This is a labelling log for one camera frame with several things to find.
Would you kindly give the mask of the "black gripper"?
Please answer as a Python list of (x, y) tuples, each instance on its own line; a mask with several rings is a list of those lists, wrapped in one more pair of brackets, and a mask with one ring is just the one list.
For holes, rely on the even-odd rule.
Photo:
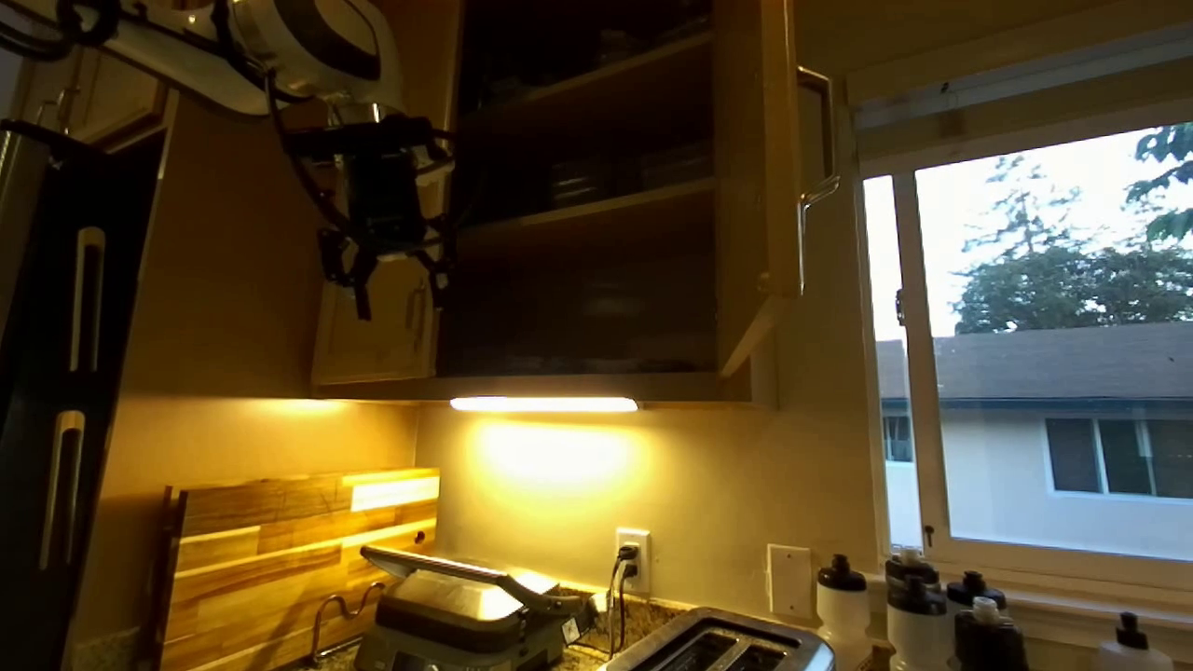
[(342, 123), (292, 133), (292, 166), (312, 190), (305, 163), (341, 163), (348, 174), (348, 206), (316, 199), (323, 226), (316, 232), (322, 259), (330, 269), (350, 259), (350, 296), (360, 320), (374, 320), (371, 274), (374, 258), (422, 253), (434, 300), (445, 305), (453, 273), (425, 253), (434, 221), (422, 214), (422, 174), (453, 163), (454, 138), (422, 115), (383, 115), (382, 123)]

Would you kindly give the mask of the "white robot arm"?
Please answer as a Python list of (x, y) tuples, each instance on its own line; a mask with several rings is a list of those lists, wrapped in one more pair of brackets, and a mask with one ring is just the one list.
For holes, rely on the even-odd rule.
[(403, 102), (392, 21), (371, 0), (5, 0), (0, 48), (65, 61), (107, 52), (238, 115), (265, 115), (322, 207), (322, 273), (374, 318), (383, 258), (422, 269), (429, 299), (453, 286), (447, 221), (422, 190), (454, 166), (454, 133)]

